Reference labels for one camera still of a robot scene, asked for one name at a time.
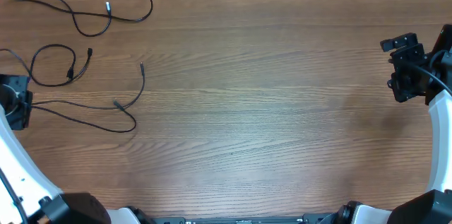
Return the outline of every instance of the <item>black wire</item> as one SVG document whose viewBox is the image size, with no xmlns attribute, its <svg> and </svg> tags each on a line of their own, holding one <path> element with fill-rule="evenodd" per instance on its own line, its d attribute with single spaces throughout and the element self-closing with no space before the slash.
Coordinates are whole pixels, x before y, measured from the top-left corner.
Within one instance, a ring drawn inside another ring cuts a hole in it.
<svg viewBox="0 0 452 224">
<path fill-rule="evenodd" d="M 77 31 L 80 34 L 82 34 L 83 36 L 86 36 L 86 37 L 96 37 L 96 36 L 99 36 L 99 35 L 105 33 L 107 31 L 108 27 L 110 26 L 110 23 L 112 22 L 112 19 L 122 20 L 122 21 L 126 21 L 126 22 L 135 22 L 135 23 L 144 21 L 147 17 L 149 17 L 149 15 L 153 12 L 153 9 L 154 9 L 153 0 L 150 0 L 150 10 L 145 16 L 137 18 L 137 19 L 128 19 L 128 18 L 120 18 L 120 17 L 117 17 L 117 16 L 113 16 L 112 12 L 111 12 L 111 9 L 109 7 L 109 4 L 107 4 L 107 14 L 100 14 L 100 13 L 89 13 L 89 12 L 73 11 L 72 8 L 69 6 L 69 4 L 67 4 L 64 0 L 59 0 L 59 1 L 61 1 L 68 8 L 67 10 L 63 9 L 63 8 L 59 8 L 59 7 L 53 6 L 53 5 L 48 4 L 46 2 L 43 2 L 43 1 L 38 1 L 38 0 L 15 0 L 15 1 L 29 1 L 29 2 L 33 2 L 33 3 L 36 3 L 36 4 L 42 4 L 42 5 L 48 6 L 50 8 L 53 8 L 53 9 L 57 10 L 57 11 L 60 11 L 60 12 L 70 13 L 72 15 L 72 20 L 73 20 L 74 25 L 76 26 Z M 103 17 L 103 18 L 108 18 L 108 22 L 107 22 L 107 25 L 105 26 L 104 30 L 102 30 L 101 32 L 96 33 L 96 34 L 86 34 L 86 33 L 82 32 L 80 30 L 80 28 L 78 27 L 77 20 L 76 20 L 76 15 L 99 16 L 99 17 Z"/>
<path fill-rule="evenodd" d="M 8 192 L 11 199 L 13 199 L 14 206 L 16 206 L 16 208 L 20 214 L 20 217 L 22 218 L 22 224 L 28 224 L 27 213 L 23 209 L 22 201 L 19 199 L 19 197 L 14 192 L 13 187 L 9 183 L 8 178 L 6 178 L 6 175 L 5 175 L 5 173 L 3 173 L 1 168 L 0 168 L 0 180 L 1 180 L 1 182 L 3 182 L 3 185 L 5 186 L 6 191 Z"/>
<path fill-rule="evenodd" d="M 104 128 L 102 126 L 99 126 L 99 125 L 96 125 L 96 124 L 92 124 L 90 122 L 84 122 L 84 121 L 81 121 L 79 119 L 74 119 L 74 118 L 68 117 L 68 116 L 66 116 L 64 114 L 60 114 L 60 113 L 55 112 L 53 110 L 47 109 L 45 107 L 37 107 L 35 105 L 32 105 L 32 108 L 36 108 L 36 109 L 39 109 L 39 110 L 44 110 L 44 111 L 50 112 L 52 114 L 56 114 L 59 117 L 63 117 L 64 119 L 68 119 L 69 121 L 78 122 L 80 124 L 84 124 L 84 125 L 88 125 L 88 126 L 93 126 L 95 128 L 98 128 L 98 129 L 101 129 L 101 130 L 105 130 L 105 131 L 108 131 L 108 132 L 127 133 L 127 132 L 130 132 L 130 131 L 133 131 L 136 128 L 135 117 L 133 117 L 132 114 L 128 113 L 124 108 L 122 108 L 121 105 L 117 101 L 114 101 L 114 104 L 117 105 L 117 108 L 119 108 L 124 114 L 127 114 L 127 116 L 129 116 L 133 120 L 133 127 L 131 129 L 126 129 L 126 130 L 107 129 L 107 128 Z"/>
<path fill-rule="evenodd" d="M 428 72 L 427 70 L 405 61 L 395 61 L 394 64 L 396 66 L 398 65 L 405 66 L 408 67 L 409 69 L 413 69 L 416 70 L 417 72 L 423 73 L 424 75 L 430 77 L 433 81 L 437 82 L 444 90 L 446 90 L 452 96 L 452 90 L 445 83 L 443 83 L 441 79 L 437 78 L 434 74 Z"/>
<path fill-rule="evenodd" d="M 67 50 L 69 50 L 69 51 L 72 52 L 72 55 L 73 55 L 72 65 L 71 65 L 71 67 L 70 67 L 69 70 L 68 70 L 68 75 L 67 75 L 67 76 L 68 76 L 68 80 L 67 80 L 66 82 L 64 82 L 64 83 L 57 83 L 57 84 L 41 83 L 41 82 L 39 82 L 39 81 L 35 78 L 35 76 L 33 75 L 33 67 L 35 66 L 36 56 L 37 56 L 42 50 L 47 49 L 47 48 L 50 48 L 50 47 L 63 47 L 63 48 L 65 48 L 65 49 L 67 49 Z M 73 68 L 74 68 L 74 66 L 75 66 L 75 64 L 76 64 L 76 53 L 75 53 L 70 47 L 67 47 L 67 46 L 65 46 L 65 45 L 61 45 L 61 44 L 50 44 L 50 45 L 46 45 L 46 46 L 44 46 L 44 47 L 39 48 L 39 49 L 36 51 L 35 55 L 33 55 L 33 58 L 32 58 L 32 61 L 31 61 L 31 65 L 30 65 L 30 68 L 28 68 L 27 64 L 26 64 L 26 63 L 22 60 L 22 58 L 21 58 L 20 56 L 18 56 L 13 50 L 3 48 L 3 49 L 0 49 L 0 52 L 1 52 L 1 51 L 10 52 L 12 55 L 14 55 L 14 56 L 21 62 L 22 66 L 25 68 L 25 70 L 28 72 L 29 77 L 31 77 L 31 79 L 32 79 L 36 84 L 38 84 L 39 86 L 45 86 L 45 87 L 59 87 L 59 86 L 66 86 L 66 85 L 72 83 L 73 81 L 75 81 L 76 79 L 79 79 L 79 78 L 85 73 L 86 69 L 88 68 L 88 64 L 90 63 L 91 56 L 93 55 L 93 50 L 92 50 L 92 49 L 88 49 L 88 58 L 86 59 L 85 65 L 84 65 L 83 68 L 80 70 L 80 72 L 78 72 L 78 74 L 74 76 L 74 75 L 73 75 Z"/>
<path fill-rule="evenodd" d="M 430 62 L 429 62 L 429 68 L 432 69 L 433 63 L 436 61 L 436 59 L 438 59 L 438 57 L 439 57 L 440 55 L 446 54 L 446 53 L 448 53 L 447 50 L 441 50 L 441 51 L 436 52 L 436 54 L 434 54 L 434 55 L 432 56 L 432 58 L 430 59 Z"/>
<path fill-rule="evenodd" d="M 76 79 L 79 79 L 79 78 L 85 73 L 85 71 L 86 71 L 86 69 L 87 69 L 87 67 L 88 67 L 88 64 L 89 64 L 89 62 L 90 62 L 90 58 L 91 58 L 91 56 L 93 55 L 93 50 L 92 50 L 92 49 L 88 49 L 88 58 L 87 58 L 87 60 L 86 60 L 85 66 L 80 70 L 80 72 L 79 72 L 76 76 L 71 75 L 71 76 L 69 77 L 69 79 L 67 80 L 67 82 L 65 82 L 65 83 L 59 83 L 59 84 L 53 84 L 53 85 L 52 85 L 52 84 L 46 84 L 46 83 L 40 83 L 40 82 L 33 76 L 33 74 L 32 74 L 32 69 L 33 69 L 33 66 L 34 66 L 34 63 L 35 63 L 35 58 L 36 58 L 36 56 L 37 56 L 42 50 L 44 50 L 44 49 L 46 49 L 46 48 L 48 48 L 48 47 L 63 47 L 63 48 L 69 49 L 69 50 L 72 52 L 72 54 L 73 54 L 73 62 L 72 62 L 71 68 L 70 68 L 69 71 L 68 71 L 68 74 L 70 74 L 70 73 L 73 74 L 73 67 L 75 66 L 75 63 L 76 63 L 76 53 L 75 53 L 70 47 L 67 47 L 67 46 L 65 46 L 65 45 L 52 44 L 52 45 L 47 45 L 47 46 L 44 46 L 44 47 L 39 48 L 38 51 L 37 51 L 37 52 L 35 53 L 35 55 L 33 56 L 32 63 L 31 63 L 31 67 L 30 67 L 30 68 L 28 68 L 27 64 L 26 64 L 26 63 L 22 60 L 22 58 L 21 58 L 20 56 L 18 56 L 14 51 L 12 51 L 12 50 L 10 50 L 10 49 L 0 49 L 0 51 L 7 51 L 7 52 L 10 52 L 12 55 L 14 55 L 14 56 L 21 62 L 22 66 L 25 68 L 25 70 L 27 70 L 28 75 L 31 77 L 31 79 L 32 79 L 34 82 L 36 82 L 36 84 L 38 84 L 39 86 L 45 86 L 45 87 L 65 86 L 65 85 L 67 85 L 67 84 L 73 83 Z M 141 85 L 140 92 L 137 94 L 137 96 L 136 96 L 131 102 L 125 104 L 124 106 L 121 106 L 116 100 L 113 102 L 114 107 L 92 107 L 92 106 L 82 105 L 82 104 L 78 104 L 78 103 L 74 103 L 74 102 L 70 102 L 70 101 L 66 101 L 66 100 L 48 100 L 48 101 L 42 101 L 42 102 L 34 102 L 34 103 L 32 103 L 31 108 L 36 108 L 36 109 L 39 109 L 39 110 L 44 110 L 44 111 L 47 111 L 47 112 L 51 112 L 52 114 L 56 114 L 56 115 L 58 115 L 58 116 L 60 116 L 60 117 L 63 117 L 63 118 L 68 119 L 68 120 L 71 120 L 71 121 L 73 121 L 73 122 L 78 122 L 78 123 L 80 123 L 80 124 L 85 124 L 85 125 L 88 125 L 88 126 L 93 126 L 93 127 L 95 127 L 95 128 L 98 128 L 98 129 L 101 129 L 101 130 L 105 130 L 105 131 L 109 131 L 109 132 L 114 132 L 114 133 L 126 133 L 126 132 L 133 131 L 133 130 L 136 128 L 136 120 L 135 120 L 135 117 L 133 117 L 133 115 L 129 114 L 129 113 L 126 111 L 126 109 L 129 108 L 130 106 L 132 106 L 133 104 L 135 104 L 135 102 L 140 98 L 141 94 L 142 94 L 143 91 L 144 91 L 144 87 L 145 87 L 145 71 L 144 71 L 144 64 L 143 64 L 143 62 L 140 63 L 140 68 L 141 68 L 141 75 L 142 75 L 142 77 L 143 77 L 143 84 Z M 66 116 L 66 115 L 64 115 L 64 114 L 60 114 L 60 113 L 55 112 L 55 111 L 53 111 L 53 110 L 47 109 L 47 108 L 45 108 L 45 107 L 37 107 L 37 106 L 36 106 L 36 105 L 48 104 L 48 103 L 52 103 L 52 102 L 66 103 L 66 104 L 75 105 L 75 106 L 78 106 L 78 107 L 84 107 L 84 108 L 90 108 L 90 109 L 96 109 L 96 110 L 116 110 L 116 109 L 119 109 L 119 110 L 121 110 L 122 112 L 124 112 L 126 115 L 128 115 L 130 118 L 132 118 L 132 120 L 133 120 L 133 128 L 132 128 L 132 129 L 127 129 L 127 130 L 107 129 L 107 128 L 104 128 L 104 127 L 102 127 L 102 126 L 96 125 L 96 124 L 92 124 L 92 123 L 89 123 L 89 122 L 81 121 L 81 120 L 79 120 L 79 119 L 74 119 L 74 118 L 68 117 L 68 116 Z"/>
<path fill-rule="evenodd" d="M 143 91 L 144 91 L 145 74 L 144 74 L 143 62 L 140 63 L 140 68 L 141 68 L 141 75 L 143 77 L 143 84 L 141 85 L 140 92 L 137 94 L 137 96 L 131 102 L 129 102 L 129 103 L 125 104 L 124 106 L 122 106 L 124 109 L 127 109 L 130 106 L 132 106 L 133 104 L 135 104 L 135 102 L 140 98 L 141 93 L 143 93 Z M 77 107 L 84 107 L 84 108 L 90 108 L 90 109 L 96 109 L 96 110 L 115 110 L 115 109 L 118 109 L 118 107 L 93 107 L 93 106 L 88 106 L 88 105 L 74 103 L 74 102 L 67 101 L 67 100 L 46 100 L 46 101 L 34 102 L 34 103 L 32 103 L 32 105 L 42 105 L 42 104 L 49 104 L 49 103 L 54 103 L 54 102 L 64 103 L 64 104 L 69 104 L 69 105 L 75 105 Z"/>
</svg>

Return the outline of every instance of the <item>black joint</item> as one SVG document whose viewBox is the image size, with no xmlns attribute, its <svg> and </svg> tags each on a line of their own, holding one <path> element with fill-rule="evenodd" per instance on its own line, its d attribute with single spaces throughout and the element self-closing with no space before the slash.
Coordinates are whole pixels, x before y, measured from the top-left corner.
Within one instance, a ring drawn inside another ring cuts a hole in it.
<svg viewBox="0 0 452 224">
<path fill-rule="evenodd" d="M 353 217 L 352 210 L 354 209 L 351 206 L 341 206 L 335 224 L 350 224 Z"/>
<path fill-rule="evenodd" d="M 68 70 L 68 73 L 67 73 L 66 77 L 69 78 L 70 80 L 73 79 L 73 68 L 70 68 Z"/>
</svg>

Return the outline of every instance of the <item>wooden table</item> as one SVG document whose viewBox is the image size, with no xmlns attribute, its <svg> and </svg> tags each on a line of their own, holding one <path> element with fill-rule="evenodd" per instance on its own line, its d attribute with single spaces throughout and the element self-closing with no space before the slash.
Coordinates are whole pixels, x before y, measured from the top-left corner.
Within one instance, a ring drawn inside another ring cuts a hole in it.
<svg viewBox="0 0 452 224">
<path fill-rule="evenodd" d="M 66 0 L 75 11 L 135 18 L 146 0 Z M 451 0 L 154 0 L 138 23 L 114 21 L 102 36 L 77 33 L 68 14 L 0 0 L 0 45 L 27 63 L 41 46 L 77 53 L 81 80 L 29 89 L 35 100 L 130 109 L 138 128 L 112 134 L 33 110 L 16 135 L 64 191 L 89 191 L 108 208 L 151 216 L 299 216 L 337 211 L 350 199 L 393 208 L 427 185 L 432 126 L 423 98 L 400 104 L 381 40 L 418 34 L 432 49 L 452 21 Z M 79 16 L 88 33 L 106 20 Z M 70 53 L 48 49 L 41 81 L 65 80 Z M 2 54 L 2 73 L 25 74 Z M 48 108 L 113 129 L 118 111 Z"/>
</svg>

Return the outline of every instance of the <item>cable plug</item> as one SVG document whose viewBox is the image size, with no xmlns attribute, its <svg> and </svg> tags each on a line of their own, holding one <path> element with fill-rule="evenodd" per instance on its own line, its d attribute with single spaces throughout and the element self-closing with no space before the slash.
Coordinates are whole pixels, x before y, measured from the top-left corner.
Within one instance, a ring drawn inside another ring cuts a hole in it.
<svg viewBox="0 0 452 224">
<path fill-rule="evenodd" d="M 67 73 L 66 77 L 69 78 L 69 80 L 72 80 L 72 79 L 73 79 L 73 67 L 71 67 L 71 68 L 68 70 L 68 73 Z"/>
<path fill-rule="evenodd" d="M 118 107 L 119 110 L 121 110 L 122 112 L 125 112 L 126 110 L 121 106 L 121 104 L 119 104 L 119 102 L 117 102 L 116 100 L 113 101 L 113 104 Z"/>
<path fill-rule="evenodd" d="M 141 75 L 144 76 L 144 64 L 143 64 L 143 62 L 140 62 L 140 68 L 141 68 Z"/>
</svg>

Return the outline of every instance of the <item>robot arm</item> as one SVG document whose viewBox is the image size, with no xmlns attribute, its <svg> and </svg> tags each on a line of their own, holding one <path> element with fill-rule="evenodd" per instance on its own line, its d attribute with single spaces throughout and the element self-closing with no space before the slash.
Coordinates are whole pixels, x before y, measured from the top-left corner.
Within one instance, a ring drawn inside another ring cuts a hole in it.
<svg viewBox="0 0 452 224">
<path fill-rule="evenodd" d="M 429 113 L 432 119 L 433 127 L 433 148 L 432 148 L 432 168 L 430 170 L 429 184 L 426 192 L 437 191 L 439 196 L 444 199 L 443 204 L 450 206 L 450 199 L 440 192 L 452 189 L 452 97 L 446 91 L 441 91 L 430 103 Z M 428 204 L 425 211 L 432 208 L 432 204 Z M 388 222 L 391 211 L 373 208 L 371 206 L 360 205 L 355 209 L 352 224 L 408 224 L 408 223 L 441 223 L 439 222 L 422 222 L 421 218 L 400 220 L 398 217 Z M 408 212 L 408 216 L 415 217 L 415 212 Z"/>
<path fill-rule="evenodd" d="M 432 168 L 427 191 L 452 189 L 452 25 L 445 25 L 431 53 L 425 54 L 414 33 L 381 42 L 383 51 L 395 49 L 388 81 L 395 100 L 425 96 L 432 119 Z"/>
<path fill-rule="evenodd" d="M 26 76 L 0 75 L 0 223 L 141 224 L 129 208 L 106 210 L 88 193 L 63 194 L 37 168 L 11 128 L 28 125 L 32 93 Z"/>
</svg>

